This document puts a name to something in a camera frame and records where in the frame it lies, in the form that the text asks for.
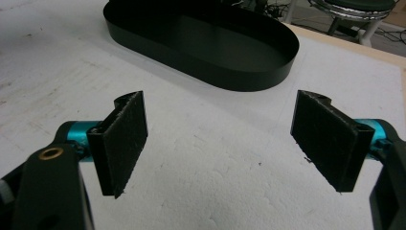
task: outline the scuff mark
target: scuff mark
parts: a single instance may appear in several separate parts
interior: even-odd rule
[[[3,88],[5,88],[5,87],[7,87],[7,86],[11,86],[11,85],[12,85],[12,83],[11,83],[11,82],[2,83],[2,84],[0,84],[0,89],[3,89]]]

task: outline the cable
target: cable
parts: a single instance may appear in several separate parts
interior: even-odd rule
[[[387,32],[387,31],[383,30],[382,28],[378,28],[377,30],[379,30],[379,31],[375,32],[377,35],[382,35],[382,36],[388,38],[392,42],[401,42],[406,45],[406,40],[405,40],[405,38],[403,38],[403,34],[406,33],[406,30],[391,31],[391,32]]]

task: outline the black plastic tray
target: black plastic tray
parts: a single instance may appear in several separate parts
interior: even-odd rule
[[[110,1],[114,40],[214,86],[258,91],[282,82],[299,51],[282,23],[223,4]]]

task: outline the textured rubber pad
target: textured rubber pad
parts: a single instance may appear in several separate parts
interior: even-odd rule
[[[146,143],[147,120],[142,91],[121,96],[114,104],[114,111],[87,132],[87,139],[102,193],[117,198]]]
[[[373,133],[333,107],[330,98],[298,92],[291,134],[337,192],[352,192]]]

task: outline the white table surface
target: white table surface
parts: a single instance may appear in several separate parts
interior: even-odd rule
[[[406,134],[402,69],[298,36],[285,81],[268,90],[211,86],[117,44],[101,0],[0,2],[0,175],[47,146],[66,121],[103,120],[113,100],[145,93],[149,136],[117,200],[80,163],[96,229],[372,229],[380,163],[339,194],[290,135],[298,89],[352,118]]]

